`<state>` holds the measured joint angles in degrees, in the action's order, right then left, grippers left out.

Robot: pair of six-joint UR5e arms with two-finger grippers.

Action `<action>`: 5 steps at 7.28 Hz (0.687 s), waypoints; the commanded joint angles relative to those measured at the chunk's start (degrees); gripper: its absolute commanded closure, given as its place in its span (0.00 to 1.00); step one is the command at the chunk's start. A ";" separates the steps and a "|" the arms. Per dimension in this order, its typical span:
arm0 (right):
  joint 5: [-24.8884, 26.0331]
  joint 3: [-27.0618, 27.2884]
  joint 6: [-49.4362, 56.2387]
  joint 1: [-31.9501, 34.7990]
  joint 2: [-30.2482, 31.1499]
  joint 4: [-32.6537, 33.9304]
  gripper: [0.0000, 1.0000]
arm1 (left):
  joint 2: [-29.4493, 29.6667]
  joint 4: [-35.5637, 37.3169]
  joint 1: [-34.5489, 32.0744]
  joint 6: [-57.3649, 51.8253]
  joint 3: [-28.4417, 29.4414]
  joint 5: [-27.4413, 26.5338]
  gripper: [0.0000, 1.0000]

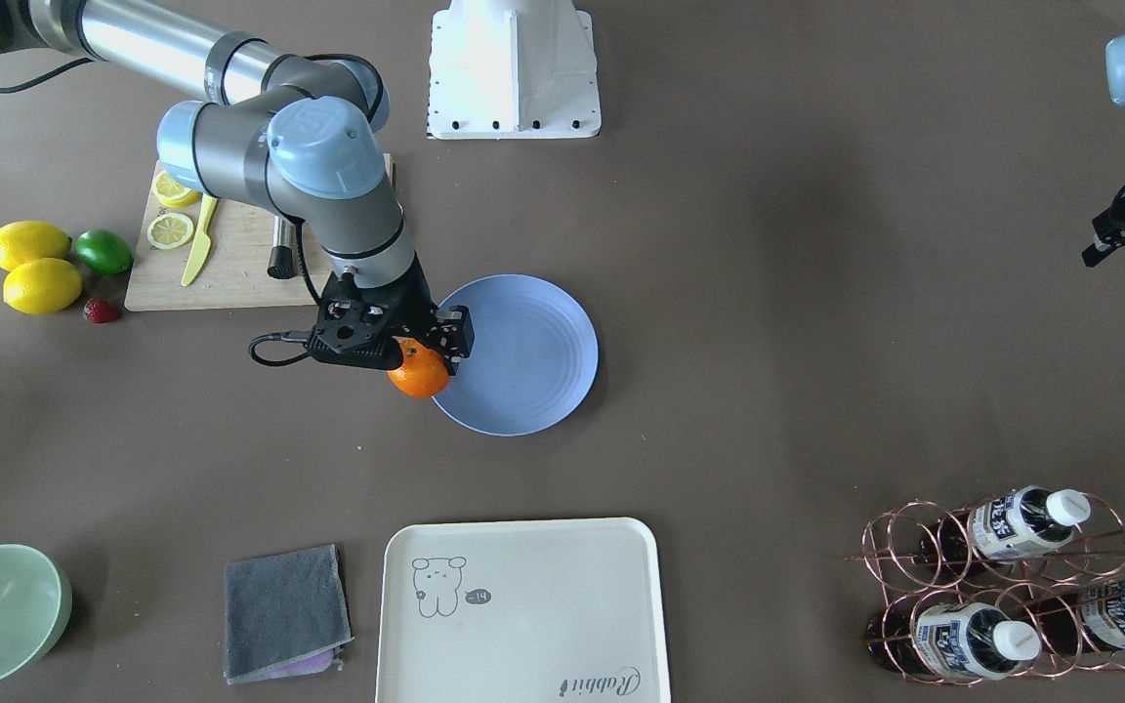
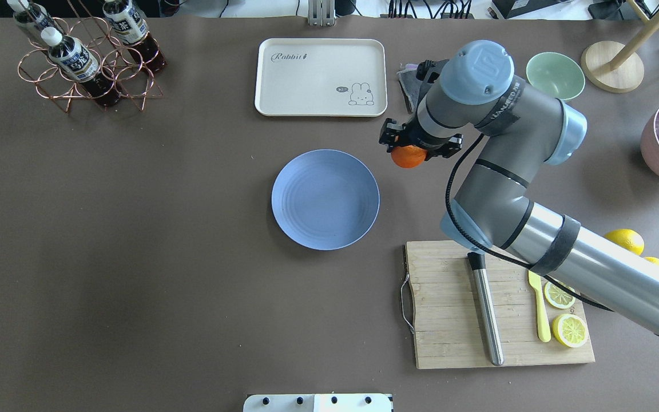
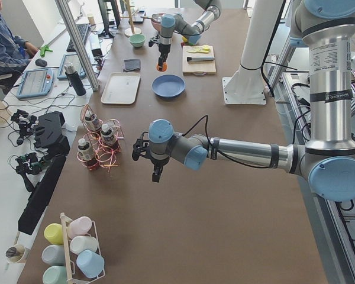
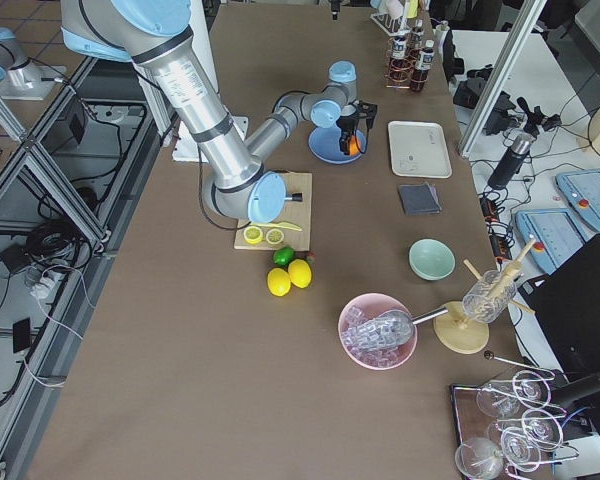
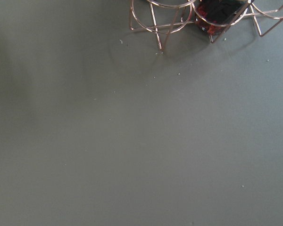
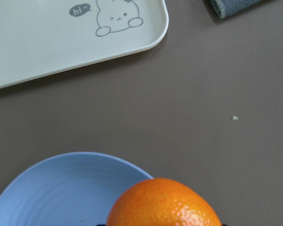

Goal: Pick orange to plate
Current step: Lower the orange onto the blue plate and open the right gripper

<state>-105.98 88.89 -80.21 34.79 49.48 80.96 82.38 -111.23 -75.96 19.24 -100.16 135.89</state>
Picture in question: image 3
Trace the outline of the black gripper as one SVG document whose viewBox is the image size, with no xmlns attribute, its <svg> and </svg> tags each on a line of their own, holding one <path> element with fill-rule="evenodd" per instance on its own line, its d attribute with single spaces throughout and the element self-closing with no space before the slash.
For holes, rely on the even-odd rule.
<svg viewBox="0 0 355 284">
<path fill-rule="evenodd" d="M 158 58 L 158 64 L 161 65 L 163 62 L 166 62 L 166 58 L 170 53 L 170 44 L 159 44 L 160 57 Z"/>
<path fill-rule="evenodd" d="M 163 159 L 163 160 L 153 159 L 151 162 L 154 165 L 153 173 L 152 173 L 152 181 L 153 182 L 160 182 L 163 167 L 168 164 L 169 160 L 168 159 Z"/>
</svg>

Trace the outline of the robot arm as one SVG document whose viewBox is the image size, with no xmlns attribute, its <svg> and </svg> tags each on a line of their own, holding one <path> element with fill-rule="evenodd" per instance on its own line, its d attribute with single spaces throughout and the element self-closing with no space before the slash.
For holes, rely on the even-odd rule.
<svg viewBox="0 0 355 284">
<path fill-rule="evenodd" d="M 195 1 L 204 13 L 192 25 L 180 14 L 162 17 L 156 41 L 161 49 L 159 63 L 166 65 L 176 31 L 196 43 L 209 25 L 221 15 L 220 1 Z M 266 104 L 256 71 L 264 60 L 277 31 L 285 1 L 256 1 L 240 67 L 222 84 L 226 104 Z M 311 138 L 306 145 L 261 144 L 204 135 L 186 137 L 174 131 L 168 120 L 149 126 L 146 153 L 154 164 L 153 181 L 159 182 L 163 166 L 171 158 L 198 170 L 205 158 L 218 154 L 258 169 L 283 169 L 302 176 L 317 195 L 331 201 L 355 198 L 355 141 L 351 137 L 350 37 L 355 33 L 355 1 L 293 1 L 291 35 L 309 48 Z"/>
<path fill-rule="evenodd" d="M 162 16 L 159 37 L 156 40 L 160 52 L 156 66 L 158 71 L 164 72 L 167 69 L 166 61 L 170 53 L 174 32 L 182 35 L 189 43 L 196 44 L 201 34 L 209 28 L 213 21 L 220 17 L 222 9 L 221 1 L 195 1 L 195 3 L 200 6 L 204 12 L 193 24 L 186 22 L 183 16 L 178 13 L 164 14 L 164 16 Z"/>
</svg>

